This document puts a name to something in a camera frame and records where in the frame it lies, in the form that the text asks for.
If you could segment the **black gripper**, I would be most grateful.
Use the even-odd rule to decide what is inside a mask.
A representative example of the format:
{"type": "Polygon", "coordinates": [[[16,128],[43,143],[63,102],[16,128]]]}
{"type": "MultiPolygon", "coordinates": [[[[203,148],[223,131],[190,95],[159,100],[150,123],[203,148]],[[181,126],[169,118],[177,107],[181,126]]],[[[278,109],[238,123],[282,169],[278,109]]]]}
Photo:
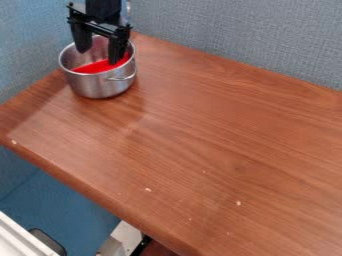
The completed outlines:
{"type": "Polygon", "coordinates": [[[131,24],[122,16],[123,0],[84,0],[67,4],[67,22],[71,27],[76,50],[84,53],[92,47],[92,34],[110,37],[109,61],[114,65],[123,58],[131,24]]]}

